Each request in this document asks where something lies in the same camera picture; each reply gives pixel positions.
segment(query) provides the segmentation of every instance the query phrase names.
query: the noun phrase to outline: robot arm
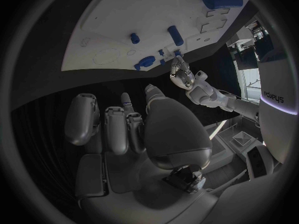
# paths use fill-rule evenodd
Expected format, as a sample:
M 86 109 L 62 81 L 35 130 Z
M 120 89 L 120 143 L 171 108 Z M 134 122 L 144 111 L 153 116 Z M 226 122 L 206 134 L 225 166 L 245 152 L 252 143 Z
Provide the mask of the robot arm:
M 219 90 L 212 87 L 205 80 L 207 74 L 199 71 L 194 75 L 189 65 L 177 55 L 171 65 L 170 79 L 179 87 L 186 90 L 187 97 L 196 105 L 203 105 L 211 108 L 220 107 L 221 109 L 232 112 L 235 111 L 259 123 L 259 106 L 248 101 L 237 100 L 234 95 L 222 94 Z

